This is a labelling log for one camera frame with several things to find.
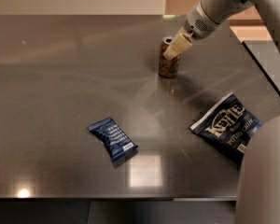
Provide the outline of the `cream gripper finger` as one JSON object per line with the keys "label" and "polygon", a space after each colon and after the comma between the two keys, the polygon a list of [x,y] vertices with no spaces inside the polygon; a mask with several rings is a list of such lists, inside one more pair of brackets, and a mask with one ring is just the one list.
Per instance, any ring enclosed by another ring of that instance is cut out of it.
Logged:
{"label": "cream gripper finger", "polygon": [[163,56],[166,60],[172,60],[176,56],[183,53],[192,46],[192,39],[190,34],[180,33],[170,43]]}

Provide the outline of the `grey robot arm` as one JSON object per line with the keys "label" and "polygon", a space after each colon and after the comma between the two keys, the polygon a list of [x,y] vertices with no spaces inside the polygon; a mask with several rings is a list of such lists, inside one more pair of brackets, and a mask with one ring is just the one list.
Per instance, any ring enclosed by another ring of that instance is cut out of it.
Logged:
{"label": "grey robot arm", "polygon": [[[280,54],[280,0],[200,0],[164,52],[171,60],[204,39],[230,16],[255,7]],[[280,114],[268,103],[262,127],[245,152],[237,192],[234,224],[280,224]]]}

